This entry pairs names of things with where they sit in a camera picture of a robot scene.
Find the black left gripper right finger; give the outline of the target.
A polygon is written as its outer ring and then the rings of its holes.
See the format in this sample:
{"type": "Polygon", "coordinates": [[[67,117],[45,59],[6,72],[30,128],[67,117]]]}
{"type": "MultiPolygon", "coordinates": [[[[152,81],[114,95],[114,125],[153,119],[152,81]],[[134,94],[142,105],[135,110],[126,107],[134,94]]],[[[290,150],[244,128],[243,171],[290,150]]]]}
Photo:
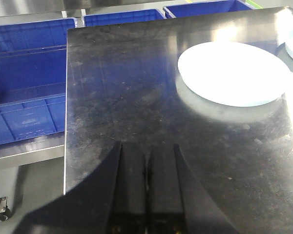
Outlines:
{"type": "Polygon", "coordinates": [[[178,144],[152,147],[147,180],[148,233],[237,232],[237,228],[191,172],[178,144]]]}

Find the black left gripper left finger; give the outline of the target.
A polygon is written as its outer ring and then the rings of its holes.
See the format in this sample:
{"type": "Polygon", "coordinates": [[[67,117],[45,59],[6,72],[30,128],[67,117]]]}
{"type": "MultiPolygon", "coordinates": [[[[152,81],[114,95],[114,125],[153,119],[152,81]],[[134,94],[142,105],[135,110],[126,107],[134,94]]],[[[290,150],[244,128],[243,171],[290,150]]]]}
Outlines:
{"type": "Polygon", "coordinates": [[[75,188],[28,213],[15,234],[144,234],[146,162],[137,143],[117,141],[75,188]]]}

